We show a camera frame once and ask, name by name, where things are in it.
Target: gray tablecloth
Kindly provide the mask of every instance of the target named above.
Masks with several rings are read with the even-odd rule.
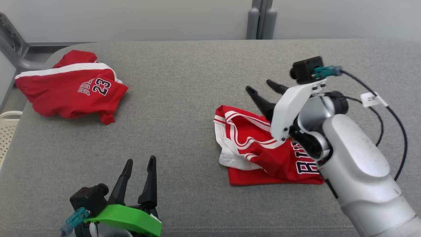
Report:
[[[407,164],[398,180],[421,213],[421,44],[381,40],[259,40],[90,43],[55,53],[52,67],[72,49],[92,51],[129,87],[116,123],[98,115],[46,118],[28,104],[0,172],[0,236],[57,237],[72,213],[69,197],[83,186],[112,188],[127,159],[134,160],[126,203],[141,194],[150,155],[157,157],[158,214],[164,237],[357,236],[329,188],[276,184],[230,186],[218,163],[213,116],[221,104],[258,113],[250,85],[275,102],[271,79],[293,86],[293,62],[321,55],[373,87],[401,117],[409,136]],[[359,98],[366,91],[346,76],[330,78],[326,91]],[[402,135],[385,121],[380,149],[395,173]],[[350,102],[348,114],[377,140],[377,118]]]

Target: white wall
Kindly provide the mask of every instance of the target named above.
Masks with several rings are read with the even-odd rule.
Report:
[[[273,0],[273,39],[388,38],[421,41],[420,0]]]
[[[252,0],[0,0],[28,43],[245,39]]]
[[[15,75],[16,68],[9,62],[9,60],[0,51],[0,107],[3,104],[7,90]]]

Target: black cable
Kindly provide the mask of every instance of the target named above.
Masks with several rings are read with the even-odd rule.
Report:
[[[355,99],[353,97],[348,97],[348,96],[344,96],[345,98],[349,99],[349,100],[353,100],[353,101],[357,101],[360,104],[362,104],[361,100]],[[380,135],[378,137],[376,146],[378,146],[381,142],[381,139],[383,138],[383,134],[384,134],[384,123],[383,123],[383,119],[381,119],[380,114],[372,107],[368,107],[373,113],[375,113],[377,115],[378,121],[380,122]]]
[[[361,84],[364,88],[366,88],[369,92],[371,92],[374,96],[377,96],[374,91],[368,87],[364,82],[362,82],[360,79],[358,79],[356,76],[350,74],[347,71],[344,70],[340,70],[341,73],[351,77],[352,79],[354,79],[355,81],[357,81],[359,84]],[[399,124],[400,129],[402,130],[402,135],[403,135],[403,143],[404,143],[404,147],[403,147],[403,156],[402,156],[402,161],[400,162],[400,166],[399,169],[395,175],[394,180],[397,181],[397,179],[399,178],[399,175],[402,172],[403,169],[403,165],[405,164],[405,160],[406,160],[406,153],[408,152],[408,137],[406,135],[406,131],[405,128],[403,127],[403,124],[401,122],[401,120],[399,119],[399,117],[395,114],[395,112],[389,107],[386,106],[386,109],[389,110],[389,112],[393,115],[393,117],[396,119],[397,123]]]

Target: floor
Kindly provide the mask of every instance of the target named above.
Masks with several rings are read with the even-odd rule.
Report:
[[[25,55],[25,59],[35,62],[46,62],[52,54],[62,48],[64,48],[64,46],[31,47]],[[28,100],[22,94],[22,92],[20,92],[16,86],[13,86],[8,97],[6,98],[6,103],[1,113],[11,110],[23,111],[27,102]],[[19,116],[8,116],[8,118],[18,119]],[[13,137],[14,128],[15,124],[2,125],[0,121],[0,169],[4,161],[5,153]]]

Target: basket handle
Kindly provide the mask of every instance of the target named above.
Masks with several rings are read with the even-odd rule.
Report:
[[[18,119],[6,119],[4,117],[9,116],[9,115],[22,115],[22,111],[7,111],[4,112],[2,114],[0,114],[0,119],[5,120],[5,121],[14,121],[14,120],[18,120]]]

